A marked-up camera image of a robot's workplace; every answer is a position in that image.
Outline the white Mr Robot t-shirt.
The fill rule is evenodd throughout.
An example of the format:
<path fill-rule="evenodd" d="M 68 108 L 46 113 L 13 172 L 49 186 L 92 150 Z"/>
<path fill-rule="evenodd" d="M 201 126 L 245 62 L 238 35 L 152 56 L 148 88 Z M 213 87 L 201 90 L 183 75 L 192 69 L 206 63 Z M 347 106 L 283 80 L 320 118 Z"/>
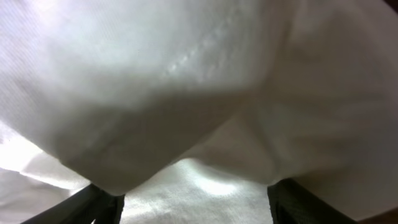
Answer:
<path fill-rule="evenodd" d="M 2 223 L 90 184 L 123 223 L 271 223 L 288 178 L 397 208 L 386 2 L 1 2 Z"/>

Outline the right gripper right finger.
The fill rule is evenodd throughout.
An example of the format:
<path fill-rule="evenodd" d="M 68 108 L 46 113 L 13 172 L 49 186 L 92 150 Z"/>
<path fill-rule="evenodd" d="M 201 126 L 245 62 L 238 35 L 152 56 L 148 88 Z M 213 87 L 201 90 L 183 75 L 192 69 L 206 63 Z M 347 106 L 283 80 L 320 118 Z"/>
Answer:
<path fill-rule="evenodd" d="M 293 179 L 267 188 L 273 224 L 356 224 Z"/>

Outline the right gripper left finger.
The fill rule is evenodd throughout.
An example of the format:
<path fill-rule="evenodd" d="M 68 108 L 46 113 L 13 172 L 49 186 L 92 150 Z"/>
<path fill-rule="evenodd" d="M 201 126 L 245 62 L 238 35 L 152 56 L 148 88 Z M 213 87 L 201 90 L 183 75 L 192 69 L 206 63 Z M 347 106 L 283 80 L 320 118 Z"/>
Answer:
<path fill-rule="evenodd" d="M 119 224 L 124 195 L 113 196 L 90 184 L 22 224 Z"/>

